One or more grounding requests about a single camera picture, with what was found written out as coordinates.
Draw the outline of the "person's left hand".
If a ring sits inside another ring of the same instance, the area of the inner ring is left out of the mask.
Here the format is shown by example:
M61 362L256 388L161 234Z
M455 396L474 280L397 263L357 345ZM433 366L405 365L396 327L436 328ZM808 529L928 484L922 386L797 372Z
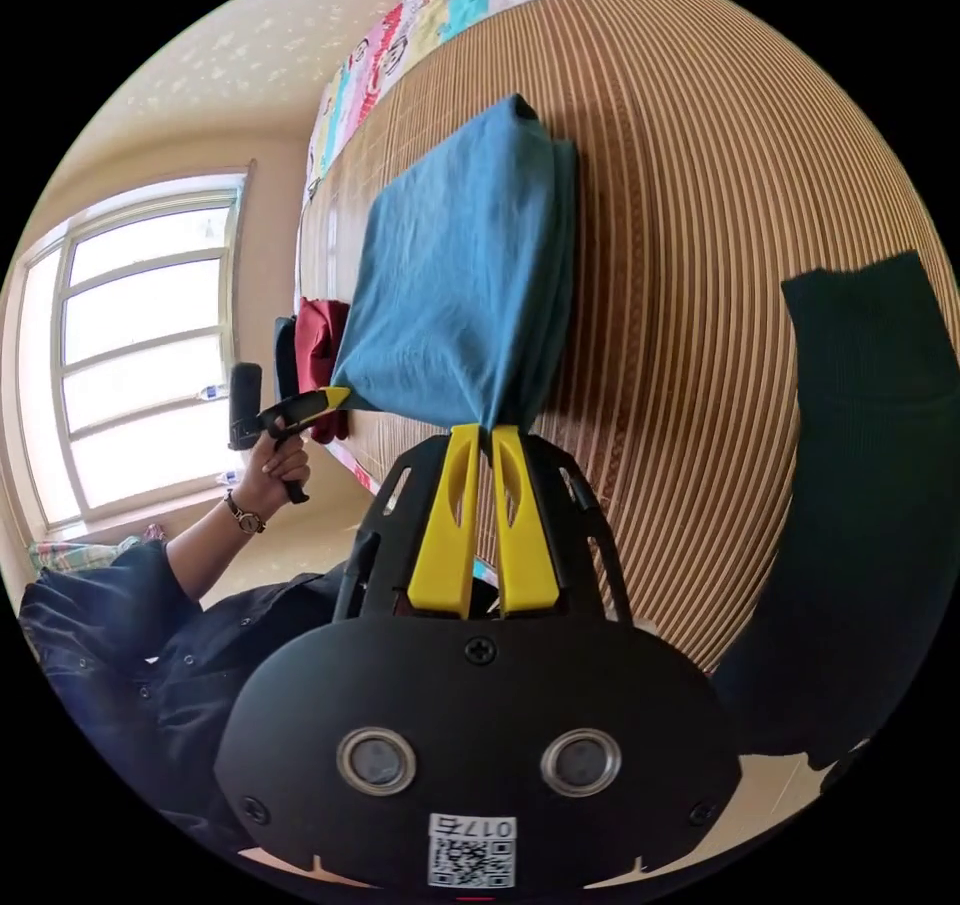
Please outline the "person's left hand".
M300 435L277 444L263 432L250 450L232 498L242 512L252 513L267 523L290 501L285 483L304 483L309 475L308 455Z

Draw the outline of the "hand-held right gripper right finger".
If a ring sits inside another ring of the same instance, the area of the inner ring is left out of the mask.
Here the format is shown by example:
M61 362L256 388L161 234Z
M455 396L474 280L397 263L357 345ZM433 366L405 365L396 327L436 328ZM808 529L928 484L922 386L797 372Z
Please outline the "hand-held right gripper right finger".
M543 529L522 435L490 434L500 611L505 618L552 610L559 585Z

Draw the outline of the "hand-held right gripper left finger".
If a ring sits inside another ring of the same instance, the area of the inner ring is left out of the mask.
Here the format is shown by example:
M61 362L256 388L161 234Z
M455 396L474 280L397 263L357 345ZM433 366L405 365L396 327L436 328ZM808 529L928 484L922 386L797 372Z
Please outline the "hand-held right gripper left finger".
M473 588L480 426L450 433L407 596L419 613L467 618Z

